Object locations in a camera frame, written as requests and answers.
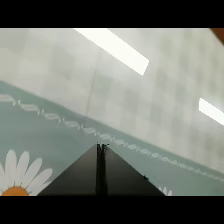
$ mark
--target white daisy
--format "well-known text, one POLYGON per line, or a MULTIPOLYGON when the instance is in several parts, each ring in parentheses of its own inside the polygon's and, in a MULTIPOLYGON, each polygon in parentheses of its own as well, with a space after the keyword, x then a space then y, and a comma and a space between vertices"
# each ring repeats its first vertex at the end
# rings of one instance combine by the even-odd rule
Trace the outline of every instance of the white daisy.
POLYGON ((165 194, 166 196, 172 196, 172 191, 167 191, 166 187, 164 187, 163 189, 161 187, 159 187, 159 190, 163 192, 163 194, 165 194))
POLYGON ((5 161, 5 170, 0 163, 0 195, 2 196, 36 196, 50 182, 46 182, 53 170, 46 169, 38 173, 42 159, 36 159, 28 168, 29 153, 23 152, 18 164, 16 153, 9 150, 5 161))

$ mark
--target teal surface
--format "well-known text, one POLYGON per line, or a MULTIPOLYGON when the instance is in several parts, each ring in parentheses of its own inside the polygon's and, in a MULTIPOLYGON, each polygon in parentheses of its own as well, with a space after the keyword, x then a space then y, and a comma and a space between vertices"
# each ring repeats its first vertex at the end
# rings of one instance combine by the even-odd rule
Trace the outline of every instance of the teal surface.
POLYGON ((53 181, 91 146, 108 143, 156 187, 173 195, 224 195, 224 175, 0 82, 0 162, 10 149, 42 158, 53 181))

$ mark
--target orange flower center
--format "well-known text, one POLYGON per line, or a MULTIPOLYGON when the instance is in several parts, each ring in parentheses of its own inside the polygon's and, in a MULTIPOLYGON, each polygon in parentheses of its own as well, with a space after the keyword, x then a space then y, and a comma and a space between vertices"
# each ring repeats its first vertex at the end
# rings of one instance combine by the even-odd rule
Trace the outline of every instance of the orange flower center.
POLYGON ((28 196, 27 191, 22 187, 11 187, 2 196, 28 196))

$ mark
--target printed flower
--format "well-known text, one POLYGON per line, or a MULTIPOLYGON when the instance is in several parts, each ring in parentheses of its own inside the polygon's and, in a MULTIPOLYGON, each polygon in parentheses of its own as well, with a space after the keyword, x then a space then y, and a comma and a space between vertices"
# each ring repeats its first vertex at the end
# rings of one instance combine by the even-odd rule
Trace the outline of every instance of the printed flower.
POLYGON ((36 159, 30 167, 29 153, 23 152, 17 164, 16 153, 9 150, 5 170, 0 163, 0 195, 2 196, 36 196, 50 182, 46 182, 53 170, 46 169, 38 173, 42 164, 42 159, 36 159))
POLYGON ((166 196, 172 196, 172 191, 167 192, 166 187, 164 187, 163 190, 161 187, 159 187, 159 190, 162 191, 166 196))

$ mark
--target brown corner object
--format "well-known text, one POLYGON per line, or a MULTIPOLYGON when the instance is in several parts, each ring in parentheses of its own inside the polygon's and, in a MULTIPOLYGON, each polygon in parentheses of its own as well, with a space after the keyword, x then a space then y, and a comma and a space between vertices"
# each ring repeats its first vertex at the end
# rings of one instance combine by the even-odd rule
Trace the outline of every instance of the brown corner object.
POLYGON ((216 37, 224 44, 224 28, 211 28, 216 37))

